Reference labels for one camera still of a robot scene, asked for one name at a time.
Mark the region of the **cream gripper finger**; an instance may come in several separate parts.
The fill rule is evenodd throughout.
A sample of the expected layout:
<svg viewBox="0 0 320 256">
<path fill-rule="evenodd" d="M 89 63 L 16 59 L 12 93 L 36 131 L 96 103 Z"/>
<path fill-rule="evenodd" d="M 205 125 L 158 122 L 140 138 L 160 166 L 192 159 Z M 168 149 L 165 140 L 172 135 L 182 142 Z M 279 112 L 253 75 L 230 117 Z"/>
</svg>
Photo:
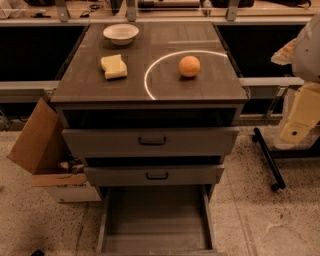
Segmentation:
<svg viewBox="0 0 320 256">
<path fill-rule="evenodd" d="M 280 138 L 291 144 L 300 143 L 320 122 L 320 84 L 305 82 L 295 92 L 294 101 Z"/>
<path fill-rule="evenodd" d="M 285 44 L 281 49 L 275 52 L 271 57 L 271 62 L 277 65 L 291 64 L 295 42 L 296 42 L 296 39 L 292 39 L 287 44 Z"/>
</svg>

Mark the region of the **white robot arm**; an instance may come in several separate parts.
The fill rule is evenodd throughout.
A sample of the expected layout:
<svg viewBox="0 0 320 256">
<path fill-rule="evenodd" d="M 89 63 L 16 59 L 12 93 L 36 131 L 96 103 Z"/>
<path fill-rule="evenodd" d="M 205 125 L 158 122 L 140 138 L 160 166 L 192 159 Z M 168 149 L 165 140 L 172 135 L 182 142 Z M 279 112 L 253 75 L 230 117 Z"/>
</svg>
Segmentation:
<svg viewBox="0 0 320 256">
<path fill-rule="evenodd" d="M 291 65 L 293 74 L 304 84 L 295 92 L 278 143 L 296 145 L 320 122 L 320 11 L 271 57 L 278 65 Z"/>
</svg>

